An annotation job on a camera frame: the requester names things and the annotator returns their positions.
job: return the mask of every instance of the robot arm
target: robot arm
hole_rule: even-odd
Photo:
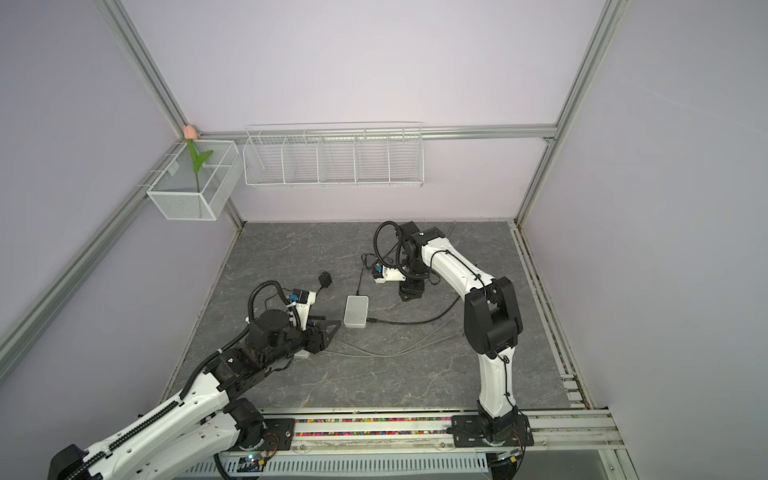
[[[507,439],[524,421],[512,395],[511,361],[523,330],[512,282],[480,270],[436,228],[422,231],[408,222],[397,225],[396,231],[406,261],[399,266],[382,265],[381,277],[399,277],[400,296],[408,301],[421,296],[425,279],[433,270],[463,298],[464,334],[480,362],[478,413],[482,433],[490,442]]]
[[[294,290],[288,299],[275,281],[251,293],[249,318],[254,318],[253,299],[270,285],[288,311],[267,310],[249,322],[194,370],[179,393],[125,429],[86,451],[75,445],[61,450],[51,460],[48,480],[175,478],[189,465],[231,447],[258,448],[266,424],[256,407],[239,397],[271,374],[276,362],[301,350],[324,350],[341,325],[309,318],[314,292]]]

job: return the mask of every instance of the white mesh basket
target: white mesh basket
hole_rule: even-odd
[[[251,187],[420,186],[424,183],[419,124],[288,131],[266,130],[268,127],[274,126],[247,128],[249,136],[243,146],[243,165],[246,184]]]
[[[187,145],[174,155],[147,195],[168,220],[216,220],[243,174],[243,163],[235,142],[195,140],[198,153],[214,151],[197,173]]]

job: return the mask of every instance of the cable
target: cable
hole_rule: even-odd
[[[289,289],[289,288],[283,288],[283,290],[285,290],[286,292],[293,292],[293,290],[291,290],[291,289]],[[264,300],[264,309],[265,309],[265,310],[269,310],[269,309],[270,309],[270,308],[269,308],[269,307],[266,305],[266,303],[267,303],[267,302],[269,302],[270,300],[272,300],[273,298],[275,298],[276,296],[277,296],[277,293],[273,293],[272,295],[268,296],[268,297],[266,298],[266,300]]]
[[[279,436],[275,435],[272,432],[267,432],[266,435],[272,435],[273,437],[275,437],[275,448],[272,449],[272,452],[270,453],[270,456],[266,457],[264,459],[264,461],[269,460],[270,458],[274,457],[275,454],[277,453],[277,447],[280,446],[280,437]]]
[[[256,298],[256,295],[263,290],[266,286],[274,285],[278,290],[278,294],[280,295],[280,298],[283,300],[283,302],[287,305],[288,300],[286,299],[285,295],[283,295],[283,288],[280,286],[280,284],[275,280],[267,280],[266,282],[261,283],[259,286],[256,287],[256,289],[250,294],[248,298],[248,312],[250,313],[250,318],[255,318],[253,315],[253,300]],[[296,307],[291,307],[293,309],[293,312],[296,316],[296,318],[299,318],[299,314],[296,311]],[[198,364],[195,369],[192,371],[192,374],[187,379],[187,382],[184,384],[184,387],[179,392],[179,400],[184,400],[184,397],[187,396],[190,389],[192,388],[192,385],[194,384],[195,379],[197,379],[197,376],[200,375],[200,372],[203,371],[205,366],[216,359],[224,350],[228,350],[232,348],[236,343],[241,341],[245,335],[248,334],[248,326],[246,328],[237,334],[235,338],[230,340],[225,346],[218,349],[216,352],[211,353],[209,356],[207,356],[200,364]],[[168,414],[171,410],[175,409],[177,406],[179,406],[180,403],[176,400],[173,400],[172,402],[169,402],[165,407],[163,407],[159,412],[153,414],[148,419],[145,419],[142,423],[136,425],[128,432],[125,432],[124,435],[121,435],[118,437],[117,440],[109,444],[107,447],[107,452],[112,452],[116,448],[123,445],[125,442],[130,440],[131,438],[135,437],[139,432],[146,429],[149,425],[152,425],[157,420]],[[94,463],[98,462],[102,458],[107,457],[107,452],[101,451],[97,453],[96,455],[90,457],[86,462],[84,462],[82,465],[77,467],[71,474],[67,475],[67,478],[65,480],[74,480],[77,478],[85,469],[90,468]]]
[[[388,359],[388,358],[393,358],[393,357],[396,357],[396,356],[408,355],[409,353],[414,353],[414,352],[416,352],[416,351],[418,351],[420,349],[424,349],[424,348],[426,348],[428,346],[435,345],[436,343],[445,342],[446,340],[454,339],[456,337],[463,336],[463,335],[464,335],[464,333],[454,333],[453,335],[445,336],[445,337],[443,337],[441,339],[435,340],[434,342],[430,342],[430,343],[426,343],[426,344],[421,345],[421,346],[417,346],[414,349],[411,349],[411,350],[408,350],[408,351],[405,351],[405,352],[400,352],[400,353],[393,353],[391,355],[370,355],[370,354],[355,355],[354,353],[333,352],[331,350],[323,350],[323,351],[325,353],[330,353],[331,355],[350,356],[350,357],[357,358],[357,359],[375,359],[375,358],[386,358],[386,359]]]
[[[360,285],[362,285],[362,272],[366,271],[366,261],[362,261],[362,268],[360,269],[360,278],[357,280],[357,291],[355,292],[355,295],[360,294]]]
[[[230,477],[230,474],[227,473],[227,470],[224,469],[224,465],[221,465],[221,458],[219,458],[218,453],[214,453],[214,463],[216,464],[216,470],[219,471],[221,478],[224,480],[233,480],[232,477]]]
[[[187,394],[189,393],[190,389],[192,388],[192,384],[194,383],[197,376],[200,375],[200,372],[203,371],[203,369],[205,368],[205,365],[208,365],[208,363],[211,363],[216,357],[221,355],[221,353],[224,350],[228,350],[232,348],[236,343],[241,341],[247,334],[248,334],[248,326],[246,326],[242,332],[238,333],[237,336],[232,340],[230,340],[225,346],[211,353],[209,356],[205,357],[205,359],[202,362],[198,363],[195,369],[192,370],[192,373],[187,379],[187,382],[184,383],[184,387],[181,389],[181,392],[179,392],[179,399],[184,400],[184,397],[187,396]]]
[[[431,255],[431,256],[430,256],[430,258],[429,258],[429,268],[430,268],[430,269],[432,268],[432,259],[433,259],[433,258],[435,258],[435,255],[436,255],[437,253],[445,253],[446,255],[450,255],[451,257],[453,257],[453,258],[457,259],[457,260],[458,260],[458,262],[459,262],[461,265],[463,265],[463,266],[464,266],[464,268],[466,268],[467,270],[469,270],[469,272],[470,272],[470,273],[471,273],[473,276],[475,276],[475,280],[479,280],[479,281],[480,281],[480,283],[482,283],[483,287],[485,287],[485,282],[483,282],[483,281],[481,280],[481,276],[480,276],[480,274],[479,274],[479,273],[477,273],[477,272],[475,272],[473,269],[469,268],[469,267],[467,266],[467,264],[466,264],[466,263],[462,262],[462,259],[458,258],[458,257],[457,257],[457,256],[456,256],[456,255],[455,255],[455,254],[454,254],[454,253],[451,251],[451,250],[448,250],[448,249],[445,249],[445,250],[437,250],[437,251],[435,251],[435,252],[433,252],[433,253],[432,253],[432,255]]]
[[[515,409],[515,404],[512,403],[512,401],[509,399],[509,397],[512,394],[509,392],[509,388],[507,387],[507,377],[508,377],[508,375],[507,375],[507,364],[509,363],[509,358],[507,358],[506,355],[499,356],[499,358],[502,359],[502,362],[504,363],[504,398],[507,399],[507,403],[514,410]]]
[[[152,425],[157,420],[161,419],[163,416],[165,416],[168,412],[175,409],[177,406],[179,406],[179,402],[176,400],[169,402],[165,407],[163,407],[159,412],[153,414],[148,419],[144,420],[142,423],[136,425],[131,430],[125,432],[125,435],[121,435],[118,437],[117,440],[109,444],[106,451],[101,451],[97,453],[96,455],[90,457],[86,462],[84,462],[82,465],[77,467],[71,474],[67,475],[67,478],[65,480],[73,480],[74,478],[77,478],[80,476],[80,474],[84,471],[93,466],[94,463],[98,462],[102,458],[106,458],[107,452],[111,452],[115,450],[117,447],[123,445],[125,442],[127,442],[129,439],[133,438],[141,432],[142,430],[146,429],[149,425]]]
[[[375,317],[373,317],[373,316],[372,316],[372,317],[369,317],[367,320],[368,320],[368,321],[370,321],[371,323],[386,323],[387,325],[423,325],[423,324],[425,324],[425,323],[432,323],[432,322],[434,322],[435,320],[439,320],[439,319],[441,319],[443,316],[445,316],[445,315],[446,315],[446,313],[450,312],[450,311],[451,311],[451,309],[453,308],[453,306],[454,306],[454,305],[455,305],[455,304],[456,304],[456,303],[457,303],[459,300],[461,300],[461,299],[462,299],[462,298],[461,298],[460,296],[457,296],[457,297],[456,297],[456,300],[453,300],[453,303],[451,303],[451,305],[450,305],[450,306],[449,306],[447,309],[445,309],[445,311],[444,311],[443,313],[441,313],[441,314],[437,315],[436,317],[434,317],[434,318],[431,318],[431,319],[429,319],[429,320],[422,320],[422,321],[420,321],[420,322],[390,322],[389,320],[382,320],[382,319],[377,319],[377,318],[375,318]]]
[[[395,235],[398,238],[398,248],[395,249],[395,263],[387,263],[384,260],[384,257],[381,256],[381,253],[379,253],[379,232],[381,232],[382,228],[391,225],[395,227]],[[429,275],[416,275],[414,273],[408,273],[402,268],[402,264],[400,263],[400,250],[402,250],[403,246],[405,245],[405,236],[402,233],[402,229],[400,226],[391,221],[387,220],[386,222],[382,222],[377,228],[376,232],[373,234],[373,251],[376,252],[376,257],[379,259],[379,262],[382,263],[383,266],[388,266],[389,268],[396,268],[399,270],[400,273],[405,278],[409,278],[411,280],[424,280],[429,277]]]

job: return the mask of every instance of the white wall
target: white wall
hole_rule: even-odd
[[[91,0],[0,4],[0,334],[174,141]],[[148,204],[0,385],[3,478],[157,404],[233,229]]]
[[[634,0],[525,231],[641,478],[765,478],[768,4]]]
[[[44,478],[65,446],[84,449],[159,403],[232,240],[228,222],[144,207],[0,385],[3,478]]]
[[[355,121],[553,124],[603,4],[125,2],[185,114],[203,131]],[[509,218],[542,150],[540,139],[430,141],[422,189],[240,185],[234,201],[248,221]]]
[[[513,218],[544,153],[541,138],[424,142],[422,187],[291,188],[238,185],[247,221]]]
[[[175,135],[93,2],[1,3],[0,65],[1,335]]]
[[[187,117],[554,123],[603,0],[127,0]]]

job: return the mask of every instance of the gray cable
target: gray cable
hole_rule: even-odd
[[[325,353],[330,353],[331,355],[351,356],[351,357],[354,357],[354,358],[357,358],[357,359],[392,358],[392,357],[396,357],[396,356],[408,355],[409,353],[414,353],[414,352],[416,352],[416,351],[418,351],[420,349],[426,348],[426,347],[431,346],[431,345],[435,345],[436,343],[444,342],[446,340],[450,340],[452,338],[456,338],[458,336],[463,336],[463,335],[464,335],[464,333],[454,333],[453,335],[445,336],[445,337],[443,337],[441,339],[435,340],[434,342],[425,343],[424,345],[417,346],[414,349],[407,350],[407,351],[404,351],[404,352],[399,352],[399,353],[390,353],[389,355],[380,355],[380,354],[376,354],[376,355],[354,355],[352,353],[332,352],[330,350],[323,350],[323,351]]]
[[[349,347],[349,348],[351,348],[351,349],[355,349],[355,350],[357,350],[358,352],[367,353],[368,355],[371,355],[371,356],[383,356],[383,357],[387,357],[387,356],[393,356],[393,355],[397,355],[398,353],[407,352],[407,351],[409,351],[410,349],[412,349],[412,348],[416,347],[416,346],[417,346],[418,344],[420,344],[421,342],[425,342],[425,341],[426,341],[426,340],[427,340],[427,339],[428,339],[430,336],[432,336],[432,335],[435,335],[435,333],[437,333],[437,332],[438,332],[438,330],[440,330],[442,327],[444,327],[444,326],[448,325],[450,322],[451,322],[451,320],[449,320],[449,321],[447,321],[447,322],[444,322],[443,324],[441,324],[440,326],[438,326],[436,329],[434,329],[434,330],[433,330],[433,331],[431,331],[430,333],[427,333],[427,334],[426,334],[426,336],[425,336],[424,338],[422,338],[421,340],[419,340],[418,342],[414,343],[414,344],[413,344],[413,345],[411,345],[411,346],[407,346],[406,348],[404,348],[404,349],[400,350],[399,352],[394,352],[394,353],[376,353],[376,352],[369,352],[368,350],[365,350],[365,349],[361,349],[360,347],[358,347],[358,346],[354,346],[354,345],[352,345],[351,343],[343,342],[343,341],[341,341],[341,340],[337,340],[336,342],[337,342],[337,343],[341,343],[342,345],[346,345],[346,346],[348,346],[348,347]]]

